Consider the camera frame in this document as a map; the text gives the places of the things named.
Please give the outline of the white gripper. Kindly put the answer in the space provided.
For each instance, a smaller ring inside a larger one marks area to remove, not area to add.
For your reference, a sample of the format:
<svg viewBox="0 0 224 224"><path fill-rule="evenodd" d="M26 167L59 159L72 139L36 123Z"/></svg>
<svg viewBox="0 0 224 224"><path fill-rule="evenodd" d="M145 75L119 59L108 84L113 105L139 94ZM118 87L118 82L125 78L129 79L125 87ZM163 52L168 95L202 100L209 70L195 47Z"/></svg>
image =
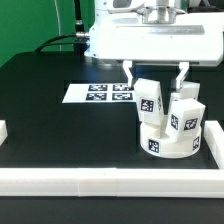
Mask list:
<svg viewBox="0 0 224 224"><path fill-rule="evenodd" d="M224 53L224 10L188 12L181 0L96 0L87 55L122 62L133 88L133 62L179 64L179 93L193 66L216 66Z"/></svg>

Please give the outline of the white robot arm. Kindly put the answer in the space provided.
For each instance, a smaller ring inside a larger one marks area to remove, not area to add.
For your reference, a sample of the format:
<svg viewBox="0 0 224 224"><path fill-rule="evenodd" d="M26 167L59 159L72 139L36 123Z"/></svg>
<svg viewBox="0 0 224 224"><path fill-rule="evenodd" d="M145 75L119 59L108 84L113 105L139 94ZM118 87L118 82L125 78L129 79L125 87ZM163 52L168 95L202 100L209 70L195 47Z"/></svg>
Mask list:
<svg viewBox="0 0 224 224"><path fill-rule="evenodd" d="M77 36L85 57L121 64L129 79L134 64L177 65L175 90L191 66L219 65L224 58L224 9L207 0L94 0L95 21Z"/></svg>

